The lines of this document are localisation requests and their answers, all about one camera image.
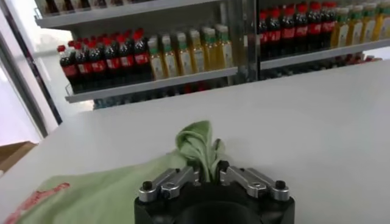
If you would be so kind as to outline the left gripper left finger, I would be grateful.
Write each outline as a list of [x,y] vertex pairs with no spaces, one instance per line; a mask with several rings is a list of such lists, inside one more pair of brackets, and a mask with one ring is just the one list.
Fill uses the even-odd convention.
[[200,180],[200,168],[185,166],[182,169],[169,168],[151,181],[144,181],[138,192],[138,199],[150,203],[160,198],[173,199],[180,195],[187,183],[195,184]]

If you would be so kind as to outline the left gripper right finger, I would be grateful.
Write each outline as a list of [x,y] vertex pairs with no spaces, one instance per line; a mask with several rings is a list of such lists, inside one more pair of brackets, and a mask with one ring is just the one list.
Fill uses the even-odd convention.
[[264,194],[269,194],[276,201],[290,199],[289,187],[285,181],[274,181],[254,168],[238,168],[231,166],[228,161],[221,160],[218,162],[218,174],[223,186],[236,183],[250,197],[260,198]]

